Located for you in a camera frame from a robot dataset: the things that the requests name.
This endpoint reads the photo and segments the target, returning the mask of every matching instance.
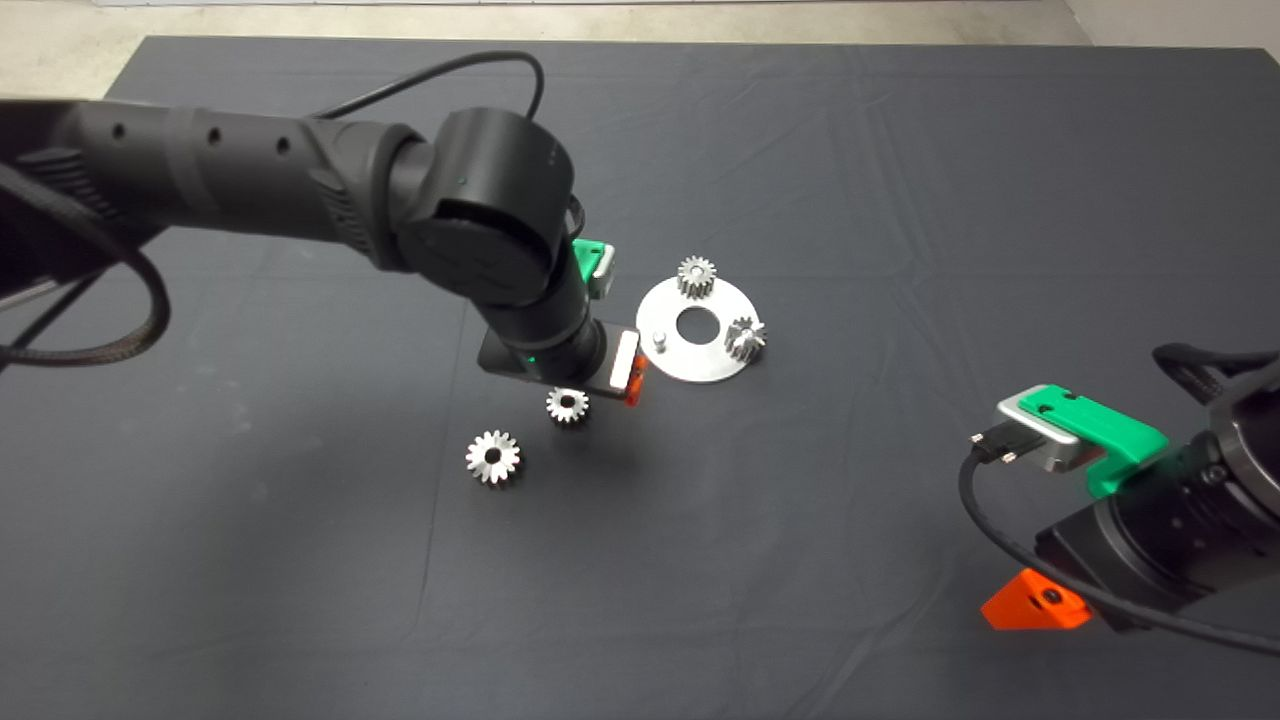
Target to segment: gear hole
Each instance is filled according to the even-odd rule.
[[[705,307],[687,307],[676,318],[676,331],[694,345],[707,345],[719,334],[719,319]]]

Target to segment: circular metal plate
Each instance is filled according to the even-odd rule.
[[[676,320],[690,307],[703,307],[716,315],[719,332],[716,340],[696,345],[680,334]],[[755,306],[742,291],[728,282],[717,278],[716,286],[707,297],[685,297],[680,292],[676,278],[668,278],[655,284],[636,310],[636,329],[640,331],[640,347],[649,361],[659,370],[689,383],[714,383],[739,373],[746,366],[724,351],[724,336],[728,324],[737,318],[755,318]],[[663,333],[666,342],[659,352],[653,341],[655,333]]]

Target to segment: orange bracket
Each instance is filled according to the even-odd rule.
[[[1071,630],[1093,611],[1080,596],[1025,569],[983,603],[982,615],[997,630]]]

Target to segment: small gear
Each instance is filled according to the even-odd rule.
[[[724,351],[735,360],[750,363],[764,348],[768,334],[764,323],[754,318],[739,318],[730,323],[724,334]]]
[[[490,430],[467,446],[467,470],[486,486],[511,482],[520,469],[520,445],[509,433]]]
[[[559,425],[576,425],[586,419],[591,398],[580,389],[552,388],[547,393],[547,414]]]
[[[685,297],[707,297],[716,284],[716,263],[698,255],[685,258],[676,269],[676,284]]]

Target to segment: table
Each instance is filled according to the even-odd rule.
[[[155,37],[111,96],[301,114],[480,47]],[[1149,348],[1277,346],[1265,53],[529,47],[589,234],[621,252],[598,315],[703,254],[769,325],[763,360],[655,373],[561,433],[540,388],[475,366],[461,300],[343,247],[172,231],[154,350],[0,379],[0,715],[1275,712],[1265,659],[989,630],[1015,566],[955,493],[965,438],[1033,383],[1181,442],[1204,415]],[[529,90],[475,68],[362,117],[430,137]],[[143,307],[113,274],[45,343]],[[529,461],[508,492],[463,469],[492,428]],[[1087,501],[1033,469],[983,487],[1021,537]],[[1277,589],[1196,612],[1275,628]]]

